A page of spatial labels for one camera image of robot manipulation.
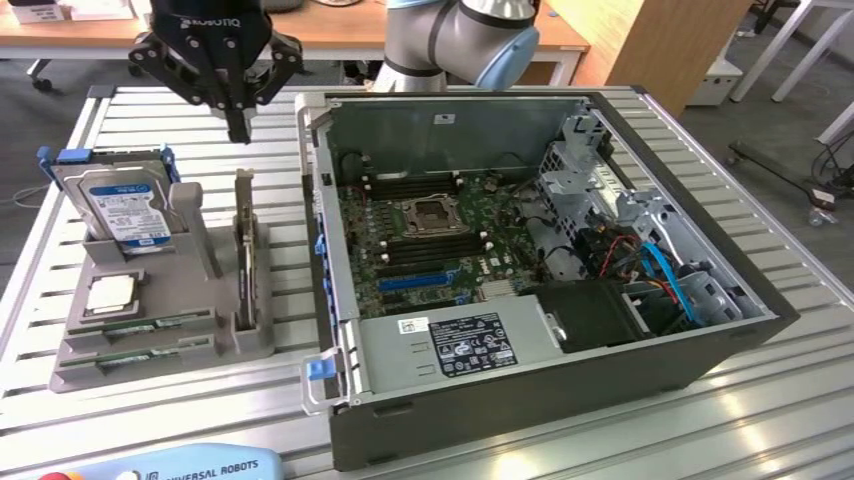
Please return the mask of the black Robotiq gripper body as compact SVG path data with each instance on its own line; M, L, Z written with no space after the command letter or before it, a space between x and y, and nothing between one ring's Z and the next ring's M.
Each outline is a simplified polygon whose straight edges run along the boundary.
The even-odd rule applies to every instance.
M259 56L268 46L272 24L259 1L154 1L150 28L174 49L188 35L207 45L214 68L228 82L230 97L240 109L247 77L270 65Z

